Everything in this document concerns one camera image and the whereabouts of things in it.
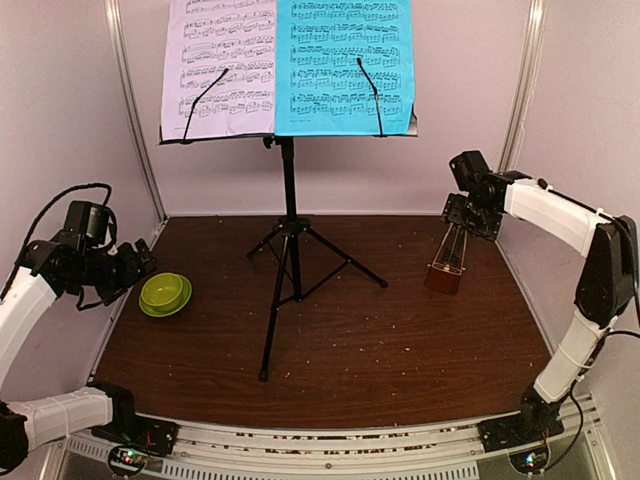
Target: blue sheet music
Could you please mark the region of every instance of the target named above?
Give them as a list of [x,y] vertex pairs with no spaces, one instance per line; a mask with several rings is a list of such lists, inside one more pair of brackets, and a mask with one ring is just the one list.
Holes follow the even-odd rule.
[[415,100],[410,0],[279,0],[276,135],[409,130]]

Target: tripod stand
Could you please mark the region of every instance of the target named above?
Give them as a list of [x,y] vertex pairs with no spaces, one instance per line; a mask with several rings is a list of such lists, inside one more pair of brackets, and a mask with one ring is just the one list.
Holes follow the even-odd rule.
[[[258,243],[248,254],[247,257],[253,258],[253,256],[267,245],[271,250],[271,240],[278,235],[282,236],[282,252],[278,256],[275,250],[274,255],[278,259],[278,274],[276,276],[276,286],[273,292],[273,300],[271,302],[271,313],[269,317],[269,329],[267,330],[267,339],[264,345],[264,354],[262,357],[262,368],[260,369],[260,381],[266,382],[269,378],[269,362],[271,360],[271,347],[273,346],[273,337],[276,333],[276,322],[278,320],[278,312],[280,307],[289,303],[292,300],[296,302],[302,302],[309,295],[319,289],[322,285],[327,283],[334,275],[340,272],[347,265],[353,265],[362,273],[367,275],[373,281],[378,283],[382,288],[387,288],[389,284],[369,270],[367,267],[356,261],[354,258],[347,255],[336,245],[324,238],[318,232],[311,227],[311,222],[306,218],[298,217],[298,211],[296,207],[296,187],[295,187],[295,174],[293,168],[294,149],[292,137],[267,137],[264,139],[264,145],[267,148],[271,148],[272,143],[275,142],[279,145],[282,151],[282,161],[284,167],[284,188],[285,198],[287,203],[287,215],[278,219],[278,225],[274,230],[264,237],[260,243]],[[302,291],[302,274],[300,271],[300,241],[301,234],[306,233],[327,247],[333,253],[341,257],[344,262],[335,268],[332,272],[326,275],[316,285],[311,287],[306,292]],[[291,273],[287,270],[287,262],[291,260]],[[293,284],[293,295],[282,298],[282,287],[284,284],[284,278],[287,276]]]

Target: green plate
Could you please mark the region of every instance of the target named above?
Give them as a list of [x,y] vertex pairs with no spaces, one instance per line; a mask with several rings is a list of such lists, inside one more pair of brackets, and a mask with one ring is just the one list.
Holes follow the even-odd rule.
[[175,315],[180,310],[182,310],[187,305],[187,303],[189,303],[189,300],[191,300],[191,294],[193,293],[193,286],[191,285],[191,282],[189,281],[188,278],[182,275],[179,275],[179,277],[182,278],[182,280],[186,285],[185,287],[186,293],[184,296],[184,300],[182,300],[174,310],[170,312],[156,312],[153,308],[149,307],[142,301],[142,297],[138,299],[138,305],[140,305],[140,310],[142,310],[145,313],[145,315],[149,315],[150,317],[153,317],[153,318],[169,317],[171,315]]

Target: white wall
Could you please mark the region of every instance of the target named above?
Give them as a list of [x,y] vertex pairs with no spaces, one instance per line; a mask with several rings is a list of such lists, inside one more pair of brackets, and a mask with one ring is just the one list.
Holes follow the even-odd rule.
[[[540,77],[517,169],[559,191],[640,221],[640,3],[550,2]],[[573,310],[583,262],[529,225],[505,223],[500,242],[554,345]],[[619,327],[638,329],[630,306]],[[640,344],[609,340],[589,387],[623,479],[638,478]]]
[[[2,278],[33,217],[72,184],[111,183],[120,240],[150,240],[157,222],[127,125],[104,1],[2,2],[0,46]],[[36,238],[61,227],[66,205],[45,217]],[[78,313],[75,300],[60,300],[35,327],[0,398],[39,398],[84,384],[112,309]],[[29,467],[10,478],[36,478]]]
[[[279,152],[267,152],[260,140],[157,146],[169,4],[129,0],[121,7],[144,132],[167,211],[281,213]],[[480,148],[497,165],[528,9],[525,0],[414,0],[420,138],[297,141],[300,210],[440,213],[454,188],[446,167],[451,158]]]

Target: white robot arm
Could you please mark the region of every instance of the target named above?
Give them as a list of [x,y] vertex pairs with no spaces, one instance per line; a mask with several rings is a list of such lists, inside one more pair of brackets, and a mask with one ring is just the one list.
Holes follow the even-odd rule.
[[524,393],[514,417],[483,422],[485,450],[511,448],[558,433],[562,402],[594,362],[603,339],[634,299],[638,279],[636,226],[562,195],[544,180],[520,172],[493,173],[482,154],[464,152],[449,163],[460,190],[451,194],[443,219],[494,241],[504,214],[532,223],[586,258],[573,321],[558,350]]
[[[89,188],[107,188],[110,192],[107,185],[89,184],[72,187],[54,201],[71,191]],[[115,248],[115,216],[106,200],[104,203],[71,202],[64,228],[48,241],[30,242],[37,220],[32,226],[0,294],[0,390],[29,333],[64,293],[80,296],[78,310],[109,305],[155,270],[155,259],[144,240],[136,242],[137,251],[128,243]],[[81,305],[84,287],[88,286],[96,289],[100,301]],[[98,384],[36,401],[0,401],[0,476],[14,470],[39,446],[100,426],[103,429],[94,430],[94,434],[131,444],[140,432],[146,439],[148,430],[161,430],[163,440],[153,453],[162,456],[172,448],[166,437],[175,430],[175,424],[138,417],[129,391]]]

